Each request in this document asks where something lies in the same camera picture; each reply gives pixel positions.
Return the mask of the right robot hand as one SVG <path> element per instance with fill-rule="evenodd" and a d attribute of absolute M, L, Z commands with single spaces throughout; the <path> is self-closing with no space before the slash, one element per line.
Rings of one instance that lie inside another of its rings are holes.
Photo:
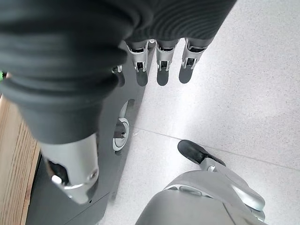
<path fill-rule="evenodd" d="M 208 45 L 233 0 L 3 0 L 1 93 L 18 106 L 41 145 L 52 182 L 77 204 L 94 194 L 103 100 L 127 52 L 151 38 Z"/>

